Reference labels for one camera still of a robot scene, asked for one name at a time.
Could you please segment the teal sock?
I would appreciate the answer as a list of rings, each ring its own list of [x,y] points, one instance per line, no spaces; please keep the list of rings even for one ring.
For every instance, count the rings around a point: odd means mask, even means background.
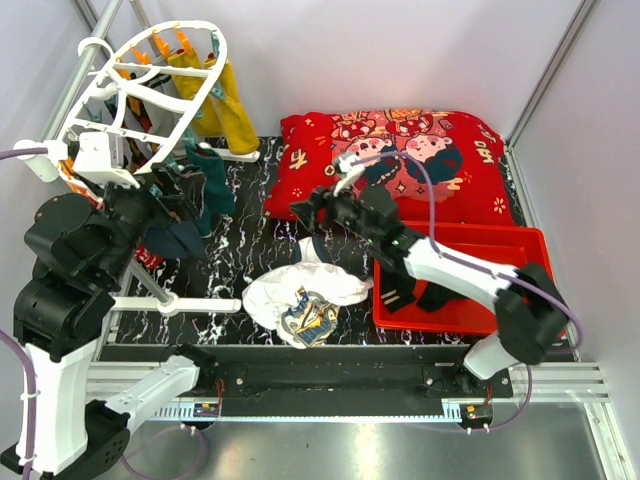
[[[186,152],[188,164],[198,167],[206,177],[205,206],[195,225],[201,237],[208,238],[211,235],[212,217],[233,215],[236,210],[235,198],[227,185],[224,161],[213,149],[187,146]]]

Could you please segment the navy blue sock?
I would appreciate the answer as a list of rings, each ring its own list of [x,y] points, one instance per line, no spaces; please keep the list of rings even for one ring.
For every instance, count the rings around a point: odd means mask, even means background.
[[[205,245],[193,222],[173,223],[151,227],[147,230],[142,245],[151,253],[163,258],[204,258]]]

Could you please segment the black striped sock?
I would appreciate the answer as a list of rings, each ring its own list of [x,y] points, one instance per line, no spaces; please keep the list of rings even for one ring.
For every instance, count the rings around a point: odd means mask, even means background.
[[[390,313],[396,313],[417,301],[414,294],[416,279],[405,270],[389,270],[380,267],[377,284],[378,297]]]
[[[434,313],[444,308],[451,301],[463,299],[465,299],[464,295],[434,282],[429,282],[426,284],[422,295],[416,301],[416,305],[423,311]]]

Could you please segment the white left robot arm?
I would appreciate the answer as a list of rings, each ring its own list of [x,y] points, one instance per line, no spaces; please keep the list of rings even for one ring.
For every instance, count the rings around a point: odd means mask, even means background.
[[[14,303],[11,342],[24,365],[23,425],[19,441],[1,456],[23,477],[96,478],[164,404],[217,386],[215,357],[180,345],[127,390],[87,399],[102,323],[137,247],[150,227],[195,214],[178,175],[164,166],[134,187],[108,182],[101,196],[101,204],[79,193],[49,199],[24,236],[36,262]]]

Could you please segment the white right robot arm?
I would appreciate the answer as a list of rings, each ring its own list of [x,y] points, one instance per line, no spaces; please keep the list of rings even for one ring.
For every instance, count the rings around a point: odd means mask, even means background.
[[[382,267],[444,287],[494,314],[496,331],[473,345],[454,371],[463,395],[480,394],[501,370],[539,364],[570,322],[571,311],[542,266],[517,268],[445,247],[406,225],[382,187],[360,195],[320,188],[290,209],[308,230],[335,222],[365,240]]]

